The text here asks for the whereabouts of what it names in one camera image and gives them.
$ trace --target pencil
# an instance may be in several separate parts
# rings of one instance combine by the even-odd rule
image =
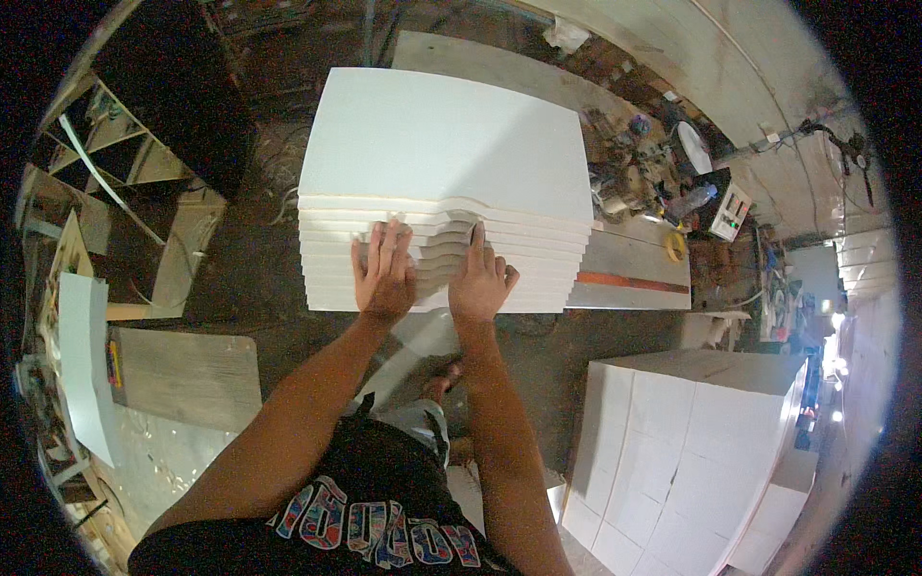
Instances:
[[[118,351],[115,346],[115,342],[112,341],[109,343],[109,350],[112,352],[112,368],[115,371],[115,387],[122,387],[122,374],[118,370]]]

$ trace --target finger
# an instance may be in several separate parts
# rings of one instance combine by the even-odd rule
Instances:
[[[478,270],[483,266],[483,223],[478,222],[471,231],[470,248],[467,249],[467,269]]]
[[[458,265],[457,270],[455,270],[455,273],[452,274],[452,277],[449,283],[451,284],[455,282],[460,282],[462,279],[464,279],[464,276],[466,274],[467,274],[467,255],[465,254],[461,258],[461,264]]]
[[[483,268],[491,275],[496,272],[496,252],[490,246],[483,249]]]
[[[404,278],[407,281],[407,290],[413,303],[416,303],[416,268],[412,265],[407,267]]]
[[[506,266],[506,294],[513,291],[515,288],[515,283],[518,282],[519,273],[515,269],[515,266],[508,264]]]
[[[352,239],[352,275],[355,276],[356,282],[365,279],[365,272],[361,269],[361,253],[359,239]]]
[[[394,250],[396,250],[397,246],[397,226],[399,224],[400,222],[396,218],[392,218],[387,225],[384,240],[381,242],[381,260],[378,262],[378,274],[381,276],[391,272],[391,263],[394,260]]]
[[[375,222],[372,228],[372,237],[368,240],[368,273],[378,274],[378,263],[381,260],[381,222]]]
[[[413,231],[403,234],[397,240],[397,249],[394,253],[394,265],[391,266],[391,274],[398,280],[404,279],[409,264],[409,243],[413,240]]]

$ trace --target electrical box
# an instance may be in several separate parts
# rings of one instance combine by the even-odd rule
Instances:
[[[740,190],[739,186],[731,182],[724,197],[720,199],[720,205],[708,231],[717,238],[732,242],[737,238],[739,227],[746,219],[750,206],[752,206],[752,199]]]

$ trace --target yellow tape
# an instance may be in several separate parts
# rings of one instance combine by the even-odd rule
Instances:
[[[685,260],[685,236],[670,232],[666,236],[666,254],[672,262]]]

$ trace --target stack of white foam blocks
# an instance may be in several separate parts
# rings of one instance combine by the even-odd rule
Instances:
[[[352,239],[367,242],[375,222],[395,217],[413,229],[412,312],[448,305],[448,281],[478,221],[521,274],[500,312],[561,312],[593,222],[576,112],[402,70],[331,70],[298,195],[312,310],[357,310]]]

